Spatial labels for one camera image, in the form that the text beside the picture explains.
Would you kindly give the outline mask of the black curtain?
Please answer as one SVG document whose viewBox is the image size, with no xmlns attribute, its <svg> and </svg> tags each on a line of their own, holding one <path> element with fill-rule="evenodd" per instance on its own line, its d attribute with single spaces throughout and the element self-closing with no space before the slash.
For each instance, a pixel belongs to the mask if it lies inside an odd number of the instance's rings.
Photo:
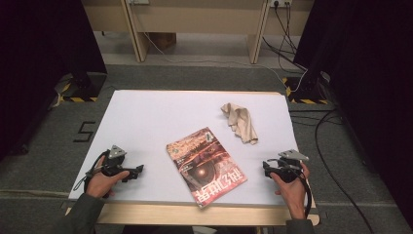
<svg viewBox="0 0 413 234">
<path fill-rule="evenodd" d="M 0 0 L 0 160 L 30 138 L 64 75 L 105 71 L 82 0 Z"/>
<path fill-rule="evenodd" d="M 314 0 L 296 62 L 329 85 L 413 230 L 413 0 Z"/>
</svg>

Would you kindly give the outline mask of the black stand base hazard tape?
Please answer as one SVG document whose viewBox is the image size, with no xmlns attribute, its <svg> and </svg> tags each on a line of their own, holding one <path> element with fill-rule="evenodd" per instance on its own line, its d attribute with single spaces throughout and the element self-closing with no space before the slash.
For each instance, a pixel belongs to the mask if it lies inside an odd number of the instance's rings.
<svg viewBox="0 0 413 234">
<path fill-rule="evenodd" d="M 297 77 L 284 77 L 282 82 L 286 97 L 292 103 L 327 104 L 327 97 L 317 78 L 303 73 Z"/>
<path fill-rule="evenodd" d="M 78 79 L 72 74 L 66 74 L 55 87 L 56 102 L 95 102 L 106 78 L 105 73 L 99 72 L 88 72 L 85 79 Z"/>
</svg>

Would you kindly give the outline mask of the beige textured cloth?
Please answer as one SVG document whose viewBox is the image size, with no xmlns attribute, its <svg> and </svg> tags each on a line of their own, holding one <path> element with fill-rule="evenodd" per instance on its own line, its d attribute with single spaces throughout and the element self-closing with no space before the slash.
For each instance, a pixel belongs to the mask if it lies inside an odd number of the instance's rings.
<svg viewBox="0 0 413 234">
<path fill-rule="evenodd" d="M 228 102 L 221 106 L 221 111 L 227 118 L 228 126 L 243 143 L 258 142 L 258 135 L 247 108 Z"/>
</svg>

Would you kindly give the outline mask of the cardboard box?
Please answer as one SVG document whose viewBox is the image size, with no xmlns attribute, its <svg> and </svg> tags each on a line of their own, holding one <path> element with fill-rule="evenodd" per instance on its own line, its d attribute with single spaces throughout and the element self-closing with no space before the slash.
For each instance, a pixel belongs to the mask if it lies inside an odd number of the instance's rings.
<svg viewBox="0 0 413 234">
<path fill-rule="evenodd" d="M 175 33 L 152 33 L 151 38 L 160 50 L 165 50 L 176 44 Z"/>
</svg>

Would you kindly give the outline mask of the light wooden desk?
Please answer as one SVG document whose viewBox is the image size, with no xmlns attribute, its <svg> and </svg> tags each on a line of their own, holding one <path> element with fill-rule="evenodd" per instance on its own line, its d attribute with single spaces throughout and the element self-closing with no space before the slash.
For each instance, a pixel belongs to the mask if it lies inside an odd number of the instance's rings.
<svg viewBox="0 0 413 234">
<path fill-rule="evenodd" d="M 282 35 L 278 23 L 292 16 L 290 34 L 303 33 L 315 0 L 292 0 L 291 6 L 270 7 L 271 0 L 81 0 L 94 31 L 127 32 L 135 58 L 144 62 L 148 32 L 241 34 L 249 61 L 258 62 L 261 38 Z"/>
</svg>

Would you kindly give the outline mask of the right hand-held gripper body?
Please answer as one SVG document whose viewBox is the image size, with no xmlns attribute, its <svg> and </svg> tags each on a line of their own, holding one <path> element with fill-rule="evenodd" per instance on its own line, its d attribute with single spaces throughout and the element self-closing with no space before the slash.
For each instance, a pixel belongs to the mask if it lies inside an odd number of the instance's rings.
<svg viewBox="0 0 413 234">
<path fill-rule="evenodd" d="M 308 156 L 298 152 L 295 149 L 286 150 L 279 153 L 276 159 L 278 166 L 272 169 L 284 182 L 292 182 L 302 174 L 302 162 L 309 160 Z"/>
</svg>

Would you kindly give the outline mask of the white table cover sheet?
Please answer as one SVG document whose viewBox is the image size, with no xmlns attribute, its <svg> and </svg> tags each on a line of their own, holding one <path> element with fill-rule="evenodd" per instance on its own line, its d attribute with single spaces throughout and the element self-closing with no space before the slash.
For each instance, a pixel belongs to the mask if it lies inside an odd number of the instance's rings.
<svg viewBox="0 0 413 234">
<path fill-rule="evenodd" d="M 231 102 L 248 110 L 258 135 L 243 143 L 227 124 L 221 107 Z M 215 206 L 280 206 L 276 184 L 262 164 L 274 163 L 297 146 L 285 96 L 276 93 L 117 91 L 112 96 L 78 173 L 83 177 L 112 145 L 127 153 L 126 168 L 142 174 L 117 183 L 115 202 L 194 205 L 186 182 L 167 153 L 168 144 L 208 127 L 247 177 L 246 182 L 214 201 Z"/>
</svg>

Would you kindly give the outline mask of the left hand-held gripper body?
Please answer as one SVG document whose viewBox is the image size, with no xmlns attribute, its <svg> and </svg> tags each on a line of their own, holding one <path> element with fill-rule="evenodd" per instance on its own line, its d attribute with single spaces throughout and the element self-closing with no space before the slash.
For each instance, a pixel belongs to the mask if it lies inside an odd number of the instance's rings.
<svg viewBox="0 0 413 234">
<path fill-rule="evenodd" d="M 101 165 L 101 172 L 105 176 L 114 176 L 125 169 L 122 164 L 125 160 L 127 152 L 117 145 L 113 145 L 110 149 L 104 152 L 104 160 Z"/>
</svg>

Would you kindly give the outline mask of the person's right hand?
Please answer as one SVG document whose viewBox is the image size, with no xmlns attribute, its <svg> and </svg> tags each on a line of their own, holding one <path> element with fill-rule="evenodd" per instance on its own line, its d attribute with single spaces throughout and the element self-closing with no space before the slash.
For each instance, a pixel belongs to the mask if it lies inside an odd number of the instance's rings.
<svg viewBox="0 0 413 234">
<path fill-rule="evenodd" d="M 301 166 L 303 174 L 290 183 L 285 183 L 277 174 L 270 173 L 272 180 L 278 186 L 275 194 L 282 196 L 292 219 L 307 218 L 304 205 L 306 189 L 301 179 L 306 179 L 309 176 L 310 171 L 304 163 L 302 163 Z"/>
</svg>

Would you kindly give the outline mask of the person's left hand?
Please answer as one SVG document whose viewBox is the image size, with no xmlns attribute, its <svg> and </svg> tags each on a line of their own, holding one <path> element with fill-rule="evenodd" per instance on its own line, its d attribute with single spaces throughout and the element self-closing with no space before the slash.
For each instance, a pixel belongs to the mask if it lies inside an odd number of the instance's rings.
<svg viewBox="0 0 413 234">
<path fill-rule="evenodd" d="M 106 176 L 101 171 L 95 171 L 86 188 L 86 194 L 95 198 L 102 198 L 106 194 L 113 195 L 112 187 L 129 174 L 128 171 L 123 171 L 117 175 Z"/>
</svg>

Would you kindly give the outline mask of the wooden table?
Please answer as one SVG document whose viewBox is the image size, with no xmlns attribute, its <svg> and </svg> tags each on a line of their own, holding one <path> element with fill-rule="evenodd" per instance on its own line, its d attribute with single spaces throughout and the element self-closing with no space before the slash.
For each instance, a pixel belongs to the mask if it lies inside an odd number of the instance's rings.
<svg viewBox="0 0 413 234">
<path fill-rule="evenodd" d="M 275 226 L 284 224 L 289 212 L 280 206 L 215 206 L 200 209 L 194 205 L 115 202 L 113 196 L 105 202 L 99 222 L 115 224 L 158 225 L 237 225 Z"/>
</svg>

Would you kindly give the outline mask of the glossy illustrated magazine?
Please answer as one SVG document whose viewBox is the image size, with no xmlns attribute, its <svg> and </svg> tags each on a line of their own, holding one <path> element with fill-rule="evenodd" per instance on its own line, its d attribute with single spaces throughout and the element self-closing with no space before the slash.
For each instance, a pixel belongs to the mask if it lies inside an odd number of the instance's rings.
<svg viewBox="0 0 413 234">
<path fill-rule="evenodd" d="M 169 143 L 167 153 L 200 209 L 247 181 L 247 176 L 208 127 Z"/>
</svg>

